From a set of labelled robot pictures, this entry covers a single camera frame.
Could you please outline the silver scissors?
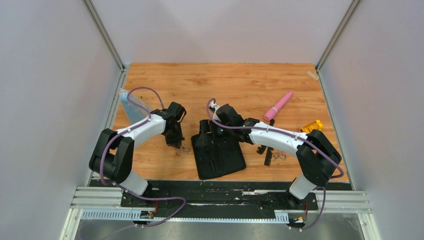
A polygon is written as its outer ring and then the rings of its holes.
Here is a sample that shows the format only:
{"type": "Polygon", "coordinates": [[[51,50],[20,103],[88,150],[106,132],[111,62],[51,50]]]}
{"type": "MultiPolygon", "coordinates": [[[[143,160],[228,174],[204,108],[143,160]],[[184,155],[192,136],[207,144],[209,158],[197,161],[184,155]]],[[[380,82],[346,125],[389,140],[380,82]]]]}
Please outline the silver scissors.
{"type": "Polygon", "coordinates": [[[192,154],[192,150],[189,146],[181,145],[180,148],[176,150],[177,156],[182,156],[184,154],[192,154]]]}
{"type": "Polygon", "coordinates": [[[271,157],[272,161],[286,160],[286,159],[287,159],[287,156],[283,151],[277,150],[272,152],[272,157],[271,157]]]}

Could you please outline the black zippered tool case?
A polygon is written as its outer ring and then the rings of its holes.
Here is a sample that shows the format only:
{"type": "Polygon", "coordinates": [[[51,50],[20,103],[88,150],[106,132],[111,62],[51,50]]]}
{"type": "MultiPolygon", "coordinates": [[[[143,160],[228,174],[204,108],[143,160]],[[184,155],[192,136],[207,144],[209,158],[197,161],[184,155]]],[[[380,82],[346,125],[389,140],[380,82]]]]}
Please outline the black zippered tool case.
{"type": "Polygon", "coordinates": [[[215,179],[246,169],[246,161],[237,140],[200,133],[191,137],[200,180],[215,179]]]}

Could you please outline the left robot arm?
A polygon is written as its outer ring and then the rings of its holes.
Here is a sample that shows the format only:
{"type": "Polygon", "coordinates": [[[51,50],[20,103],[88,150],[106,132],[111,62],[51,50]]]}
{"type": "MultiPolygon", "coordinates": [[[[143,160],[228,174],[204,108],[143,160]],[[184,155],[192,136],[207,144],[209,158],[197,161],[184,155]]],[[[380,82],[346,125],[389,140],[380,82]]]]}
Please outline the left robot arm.
{"type": "Polygon", "coordinates": [[[176,102],[168,108],[155,109],[141,121],[126,128],[104,129],[97,140],[88,167],[98,173],[101,179],[109,179],[125,190],[134,193],[134,200],[140,206],[149,206],[153,193],[148,181],[132,170],[134,150],[152,137],[163,135],[166,145],[182,147],[183,132],[180,120],[187,111],[176,102]]]}

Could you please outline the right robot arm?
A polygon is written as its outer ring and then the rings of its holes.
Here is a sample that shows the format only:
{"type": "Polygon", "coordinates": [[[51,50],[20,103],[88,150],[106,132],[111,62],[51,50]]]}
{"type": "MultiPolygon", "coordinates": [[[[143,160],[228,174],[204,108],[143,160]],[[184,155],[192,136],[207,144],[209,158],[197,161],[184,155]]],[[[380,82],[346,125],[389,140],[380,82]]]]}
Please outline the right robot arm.
{"type": "Polygon", "coordinates": [[[271,147],[297,158],[301,174],[285,195],[286,204],[292,209],[301,207],[311,191],[344,176],[341,155],[320,130],[289,131],[255,118],[242,118],[229,104],[218,105],[215,98],[208,100],[206,113],[214,125],[238,142],[271,147]]]}

